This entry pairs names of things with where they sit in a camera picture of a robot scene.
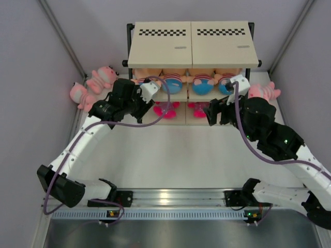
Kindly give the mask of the boy doll blue pants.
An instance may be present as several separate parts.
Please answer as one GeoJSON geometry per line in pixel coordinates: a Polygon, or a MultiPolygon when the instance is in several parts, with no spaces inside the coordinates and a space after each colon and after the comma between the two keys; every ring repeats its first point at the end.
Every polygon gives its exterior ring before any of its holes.
{"type": "Polygon", "coordinates": [[[161,68],[136,68],[132,70],[133,81],[137,85],[141,85],[144,82],[154,81],[158,87],[161,86],[161,81],[154,78],[154,76],[161,76],[161,68]]]}
{"type": "Polygon", "coordinates": [[[187,83],[187,69],[186,68],[164,68],[161,74],[163,80],[169,88],[170,94],[179,93],[183,85],[187,83]]]}

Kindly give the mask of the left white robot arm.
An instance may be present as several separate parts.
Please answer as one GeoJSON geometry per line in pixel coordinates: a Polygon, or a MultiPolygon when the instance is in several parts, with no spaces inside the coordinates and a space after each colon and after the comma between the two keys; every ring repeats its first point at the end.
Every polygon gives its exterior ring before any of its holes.
{"type": "Polygon", "coordinates": [[[96,101],[88,116],[69,145],[50,165],[41,165],[37,176],[50,197],[72,208],[81,201],[100,200],[105,206],[112,206],[117,200],[117,187],[105,179],[78,180],[88,157],[98,143],[122,121],[125,115],[141,120],[154,105],[153,96],[159,85],[148,80],[141,85],[128,79],[118,79],[111,92],[103,100],[96,101]]]}

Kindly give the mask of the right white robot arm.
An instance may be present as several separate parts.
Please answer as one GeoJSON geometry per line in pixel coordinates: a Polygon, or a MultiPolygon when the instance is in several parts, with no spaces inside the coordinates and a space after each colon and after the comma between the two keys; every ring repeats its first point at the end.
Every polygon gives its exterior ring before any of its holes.
{"type": "Polygon", "coordinates": [[[231,124],[260,160],[287,168],[304,185],[279,187],[250,178],[243,185],[242,201],[252,206],[273,204],[295,210],[311,222],[330,229],[330,172],[314,157],[304,140],[290,127],[275,122],[276,108],[260,97],[239,97],[233,103],[214,99],[203,109],[210,126],[231,124]]]}

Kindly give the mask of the boy doll black hair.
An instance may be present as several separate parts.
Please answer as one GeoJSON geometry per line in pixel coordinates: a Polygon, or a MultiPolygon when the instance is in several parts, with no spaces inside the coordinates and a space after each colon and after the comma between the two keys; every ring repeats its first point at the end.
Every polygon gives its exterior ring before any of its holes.
{"type": "Polygon", "coordinates": [[[218,89],[223,95],[230,95],[232,92],[226,89],[226,83],[230,78],[240,74],[242,68],[217,68],[214,70],[214,78],[218,81],[218,89]]]}

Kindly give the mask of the boy doll bald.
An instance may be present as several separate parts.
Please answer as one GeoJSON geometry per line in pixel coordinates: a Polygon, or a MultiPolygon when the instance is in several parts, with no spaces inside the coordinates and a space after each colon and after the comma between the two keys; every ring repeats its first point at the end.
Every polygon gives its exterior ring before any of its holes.
{"type": "Polygon", "coordinates": [[[218,83],[213,68],[189,68],[188,74],[187,82],[192,85],[192,90],[197,95],[210,93],[218,83]]]}

